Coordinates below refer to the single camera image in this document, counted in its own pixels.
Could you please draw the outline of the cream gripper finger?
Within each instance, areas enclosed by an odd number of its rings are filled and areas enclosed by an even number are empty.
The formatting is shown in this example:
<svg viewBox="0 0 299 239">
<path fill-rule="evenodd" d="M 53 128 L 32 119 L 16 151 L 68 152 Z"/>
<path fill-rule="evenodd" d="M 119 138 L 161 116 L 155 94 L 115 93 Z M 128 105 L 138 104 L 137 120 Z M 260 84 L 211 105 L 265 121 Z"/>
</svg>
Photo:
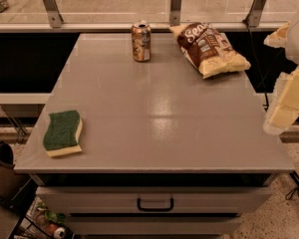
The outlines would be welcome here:
<svg viewBox="0 0 299 239">
<path fill-rule="evenodd" d="M 291 74 L 281 73 L 276 80 L 263 129 L 269 134 L 281 134 L 298 118 L 299 66 Z"/>
<path fill-rule="evenodd" d="M 264 44 L 272 48 L 284 48 L 286 45 L 286 36 L 289 26 L 290 22 L 283 24 L 275 32 L 265 38 Z"/>
</svg>

